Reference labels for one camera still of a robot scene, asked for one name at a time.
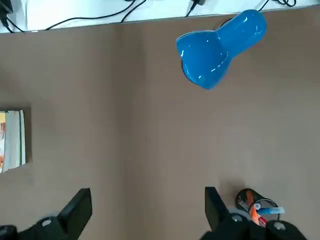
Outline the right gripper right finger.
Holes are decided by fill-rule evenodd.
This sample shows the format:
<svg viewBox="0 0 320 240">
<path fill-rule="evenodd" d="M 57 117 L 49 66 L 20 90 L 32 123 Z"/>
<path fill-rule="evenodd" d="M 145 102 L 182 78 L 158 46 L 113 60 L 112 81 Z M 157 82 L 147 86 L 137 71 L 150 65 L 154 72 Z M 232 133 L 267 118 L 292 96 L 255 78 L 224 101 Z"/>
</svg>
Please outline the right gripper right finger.
<svg viewBox="0 0 320 240">
<path fill-rule="evenodd" d="M 215 187 L 205 188 L 205 215 L 210 231 L 203 240 L 305 240 L 306 237 L 293 224 L 271 220 L 266 227 L 238 213 L 230 213 Z"/>
</svg>

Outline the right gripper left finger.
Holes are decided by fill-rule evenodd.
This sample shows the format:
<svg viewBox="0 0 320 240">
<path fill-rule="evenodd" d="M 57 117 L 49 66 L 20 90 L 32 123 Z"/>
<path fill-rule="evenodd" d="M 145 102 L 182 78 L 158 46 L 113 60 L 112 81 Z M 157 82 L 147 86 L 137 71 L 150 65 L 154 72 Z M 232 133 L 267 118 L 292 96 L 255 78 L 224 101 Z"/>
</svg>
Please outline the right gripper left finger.
<svg viewBox="0 0 320 240">
<path fill-rule="evenodd" d="M 18 231 L 14 225 L 2 225 L 2 240 L 77 240 L 93 213 L 89 188 L 80 189 L 56 215 L 47 216 L 31 227 Z"/>
</svg>

